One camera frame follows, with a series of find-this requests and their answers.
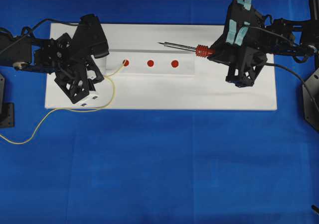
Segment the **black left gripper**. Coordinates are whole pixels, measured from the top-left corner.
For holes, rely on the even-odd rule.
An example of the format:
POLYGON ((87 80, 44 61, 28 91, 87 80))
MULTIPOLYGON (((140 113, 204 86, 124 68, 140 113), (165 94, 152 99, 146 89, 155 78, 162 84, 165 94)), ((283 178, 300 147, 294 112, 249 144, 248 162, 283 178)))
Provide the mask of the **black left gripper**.
POLYGON ((109 45, 98 17, 88 14, 80 18, 73 37, 68 33, 57 39, 35 39, 33 71, 52 74, 82 65, 93 84, 104 80, 95 59, 109 55, 109 45))

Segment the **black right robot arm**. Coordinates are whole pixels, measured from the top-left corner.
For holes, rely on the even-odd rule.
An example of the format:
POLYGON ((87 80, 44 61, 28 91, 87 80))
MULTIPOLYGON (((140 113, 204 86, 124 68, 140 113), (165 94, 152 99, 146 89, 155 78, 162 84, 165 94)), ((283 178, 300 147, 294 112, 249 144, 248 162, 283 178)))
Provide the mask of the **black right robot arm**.
POLYGON ((210 47, 215 53, 208 59, 230 65, 246 47, 304 63, 319 51, 319 22, 272 19, 258 12, 252 0, 232 0, 223 33, 210 47))

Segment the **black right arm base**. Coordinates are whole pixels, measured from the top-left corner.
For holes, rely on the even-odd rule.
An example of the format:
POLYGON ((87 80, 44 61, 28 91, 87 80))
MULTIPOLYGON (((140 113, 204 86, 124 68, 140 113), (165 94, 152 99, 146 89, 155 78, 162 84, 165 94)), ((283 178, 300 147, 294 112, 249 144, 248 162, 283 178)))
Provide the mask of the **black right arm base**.
POLYGON ((319 112, 315 106, 319 106, 319 70, 316 69, 305 81, 306 87, 303 85, 303 103, 305 121, 317 132, 319 131, 319 112))

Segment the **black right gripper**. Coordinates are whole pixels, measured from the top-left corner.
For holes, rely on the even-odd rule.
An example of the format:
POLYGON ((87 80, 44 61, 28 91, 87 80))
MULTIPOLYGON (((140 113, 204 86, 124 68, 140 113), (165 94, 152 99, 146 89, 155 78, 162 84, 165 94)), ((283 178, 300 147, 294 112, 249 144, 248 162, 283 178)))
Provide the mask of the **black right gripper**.
POLYGON ((240 71, 263 66, 267 55, 261 51, 261 31, 251 26, 252 0, 233 0, 230 18, 226 19, 222 35, 210 46, 215 53, 209 60, 240 71))

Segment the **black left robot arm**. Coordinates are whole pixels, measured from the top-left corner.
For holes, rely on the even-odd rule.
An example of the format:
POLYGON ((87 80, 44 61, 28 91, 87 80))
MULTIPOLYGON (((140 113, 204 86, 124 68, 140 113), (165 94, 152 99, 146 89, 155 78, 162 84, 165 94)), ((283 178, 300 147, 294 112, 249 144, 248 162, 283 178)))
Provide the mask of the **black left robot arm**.
POLYGON ((73 35, 67 32, 58 38, 42 39, 34 31, 44 23, 42 20, 33 28, 25 26, 19 36, 0 29, 0 64, 18 71, 54 73, 58 82, 77 83, 80 75, 94 72, 93 84, 104 77, 94 60, 109 55, 109 45, 98 17, 88 14, 75 24, 73 35))

